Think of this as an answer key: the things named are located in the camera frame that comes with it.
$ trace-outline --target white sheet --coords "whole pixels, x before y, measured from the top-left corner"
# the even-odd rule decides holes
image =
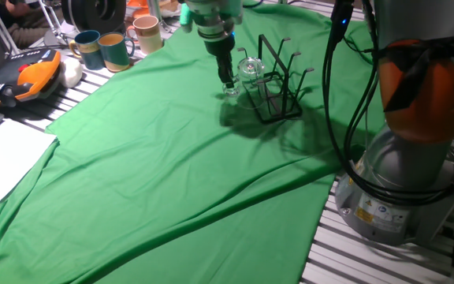
[[[34,166],[55,136],[12,120],[0,125],[0,201]]]

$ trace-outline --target pink mug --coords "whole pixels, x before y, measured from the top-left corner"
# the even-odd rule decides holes
[[[138,40],[135,43],[140,44],[140,49],[145,54],[150,54],[162,47],[162,38],[158,19],[154,16],[142,16],[132,22],[132,26],[127,28],[127,37],[129,31],[136,33]]]

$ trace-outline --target green cloth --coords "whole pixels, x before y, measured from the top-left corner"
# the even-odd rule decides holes
[[[339,170],[319,71],[329,26],[304,9],[260,6],[236,28],[236,47],[252,56],[258,34],[275,47],[292,38],[282,53],[288,61],[302,52],[292,88],[317,69],[304,83],[301,119],[264,126],[253,110],[227,104],[216,61],[196,32],[181,30],[59,118],[48,129],[58,142],[0,203],[0,283],[298,282]],[[363,23],[350,30],[368,46]],[[233,51],[233,62],[243,56]],[[369,73],[337,47],[337,136]],[[369,118],[378,130],[378,97]]]

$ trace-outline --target metal grating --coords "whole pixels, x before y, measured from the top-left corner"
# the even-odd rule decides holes
[[[329,3],[311,0],[293,5],[327,17],[333,10],[333,5]],[[362,21],[362,12],[355,9],[353,19]],[[173,32],[179,28],[176,19],[166,22]],[[162,34],[164,39],[170,36],[168,33]],[[42,45],[41,40],[34,46]],[[72,57],[69,50],[60,52],[65,57]],[[144,54],[137,51],[136,57],[139,61],[144,58]],[[47,99],[21,104],[14,109],[4,109],[3,113],[13,120],[43,131],[112,76],[106,69],[85,69],[82,80],[76,87],[57,90]],[[368,241],[347,226],[337,214],[334,203],[336,185],[335,181],[311,245],[301,283],[454,283],[454,269],[451,268],[454,240],[439,235],[427,247],[413,244],[392,247]]]

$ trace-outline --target ceramic mug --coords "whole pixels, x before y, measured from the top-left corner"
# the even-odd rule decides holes
[[[135,43],[140,44],[140,49],[145,54],[150,54],[162,47],[161,31],[158,25],[158,19],[154,16],[142,16],[132,22],[132,26],[127,28],[127,36],[129,31],[133,30],[138,37]]]
[[[131,53],[127,52],[125,42],[132,43]],[[132,39],[124,37],[121,33],[111,32],[101,36],[98,40],[101,47],[102,58],[106,68],[111,72],[120,72],[129,68],[129,57],[134,55],[135,45]]]
[[[99,70],[104,68],[101,48],[98,40],[100,34],[97,31],[85,31],[75,36],[75,39],[69,43],[69,49],[76,58],[82,58],[85,67],[90,70]]]

